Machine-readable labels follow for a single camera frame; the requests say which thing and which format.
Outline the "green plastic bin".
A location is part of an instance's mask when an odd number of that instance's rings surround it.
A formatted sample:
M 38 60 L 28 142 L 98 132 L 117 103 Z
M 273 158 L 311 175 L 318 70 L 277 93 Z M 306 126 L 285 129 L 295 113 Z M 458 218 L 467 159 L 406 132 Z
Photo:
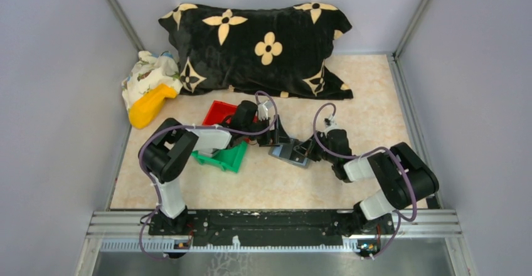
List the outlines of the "green plastic bin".
M 213 157 L 200 155 L 198 151 L 194 151 L 191 156 L 201 165 L 214 166 L 222 171 L 237 173 L 240 170 L 247 148 L 248 144 L 242 142 L 231 149 L 218 151 Z

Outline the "red plastic bin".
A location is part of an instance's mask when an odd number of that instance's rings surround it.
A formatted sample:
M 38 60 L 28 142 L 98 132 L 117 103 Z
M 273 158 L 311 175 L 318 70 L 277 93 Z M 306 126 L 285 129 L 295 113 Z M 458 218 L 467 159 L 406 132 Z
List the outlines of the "red plastic bin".
M 219 100 L 214 100 L 209 108 L 202 125 L 221 125 L 228 127 L 237 106 Z

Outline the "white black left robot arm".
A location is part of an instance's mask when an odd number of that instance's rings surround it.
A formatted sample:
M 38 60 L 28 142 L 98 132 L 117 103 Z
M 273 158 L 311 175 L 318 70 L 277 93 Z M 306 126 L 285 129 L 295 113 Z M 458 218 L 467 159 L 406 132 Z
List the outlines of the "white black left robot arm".
M 227 122 L 215 125 L 183 125 L 168 118 L 139 151 L 141 169 L 156 187 L 157 210 L 163 225 L 172 234 L 183 233 L 188 217 L 178 177 L 193 152 L 205 156 L 255 141 L 262 147 L 288 144 L 273 100 L 256 103 L 242 101 Z

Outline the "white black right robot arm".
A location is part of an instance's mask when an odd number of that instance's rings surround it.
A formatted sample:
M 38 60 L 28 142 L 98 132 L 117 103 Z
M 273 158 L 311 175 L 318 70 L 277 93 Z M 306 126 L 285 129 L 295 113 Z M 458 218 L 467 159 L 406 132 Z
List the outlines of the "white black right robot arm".
M 354 206 L 358 212 L 353 216 L 353 225 L 360 233 L 376 228 L 379 217 L 414 206 L 439 190 L 434 172 L 404 142 L 389 149 L 380 147 L 368 156 L 354 157 L 347 132 L 334 127 L 298 142 L 295 151 L 312 161 L 331 163 L 334 175 L 345 183 L 377 181 L 379 190 Z

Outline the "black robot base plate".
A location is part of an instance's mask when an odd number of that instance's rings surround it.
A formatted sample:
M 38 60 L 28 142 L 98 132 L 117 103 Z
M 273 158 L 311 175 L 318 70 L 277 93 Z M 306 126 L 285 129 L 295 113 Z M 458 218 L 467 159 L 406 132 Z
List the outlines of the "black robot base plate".
M 346 246 L 363 257 L 381 250 L 382 236 L 395 233 L 391 214 L 367 221 L 351 210 L 189 210 L 175 219 L 156 211 L 141 222 L 152 236 L 183 235 L 177 249 L 251 247 L 301 249 Z

